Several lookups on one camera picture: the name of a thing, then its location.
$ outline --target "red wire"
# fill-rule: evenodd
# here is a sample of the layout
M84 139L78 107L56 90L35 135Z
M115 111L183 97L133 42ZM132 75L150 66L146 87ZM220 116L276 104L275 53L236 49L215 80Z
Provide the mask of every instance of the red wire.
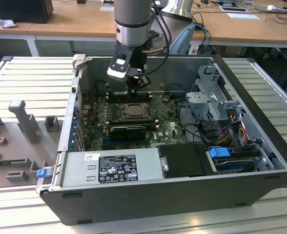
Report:
M222 137L222 130L225 130L227 129L226 127L223 127L221 130L220 130L220 137L218 139L220 139Z

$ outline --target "black computer case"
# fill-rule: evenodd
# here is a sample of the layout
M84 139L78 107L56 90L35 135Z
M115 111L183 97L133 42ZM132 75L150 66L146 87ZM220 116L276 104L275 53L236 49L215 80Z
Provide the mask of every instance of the black computer case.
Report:
M47 23L52 15L51 0L0 0L0 19Z

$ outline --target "blue tab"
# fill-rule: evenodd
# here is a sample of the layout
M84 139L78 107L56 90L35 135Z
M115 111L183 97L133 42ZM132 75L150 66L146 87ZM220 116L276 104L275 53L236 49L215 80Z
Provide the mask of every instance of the blue tab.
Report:
M50 169L44 168L37 170L36 177L37 178L49 178Z
M230 157L230 153L227 148L216 147L209 150L211 157Z

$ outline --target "white paper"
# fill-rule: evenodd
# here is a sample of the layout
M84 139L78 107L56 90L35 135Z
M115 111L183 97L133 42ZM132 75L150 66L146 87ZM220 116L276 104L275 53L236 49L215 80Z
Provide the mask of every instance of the white paper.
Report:
M234 19L248 19L248 20L260 20L256 15L251 15L251 14L238 14L238 13L227 13L231 18Z
M6 20L0 19L0 29L15 27L15 26L16 26L16 24L11 19L10 20L9 19L6 19Z
M114 6L102 6L100 11L114 11Z

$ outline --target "warning label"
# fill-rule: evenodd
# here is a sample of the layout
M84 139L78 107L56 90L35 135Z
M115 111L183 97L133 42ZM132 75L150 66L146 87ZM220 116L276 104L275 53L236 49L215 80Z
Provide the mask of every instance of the warning label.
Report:
M99 183L138 180L135 155L99 157Z

